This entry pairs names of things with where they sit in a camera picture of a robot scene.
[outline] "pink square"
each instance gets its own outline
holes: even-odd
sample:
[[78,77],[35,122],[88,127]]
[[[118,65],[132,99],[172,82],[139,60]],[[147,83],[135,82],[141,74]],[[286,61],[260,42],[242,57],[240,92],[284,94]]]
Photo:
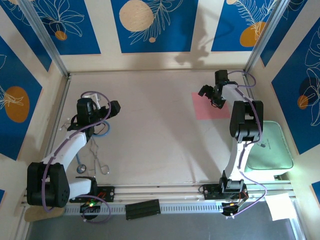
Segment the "pink square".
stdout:
[[197,92],[192,92],[191,94],[197,120],[230,118],[230,112],[227,103],[224,104],[222,109],[219,109],[211,106],[211,102],[206,96],[199,96]]

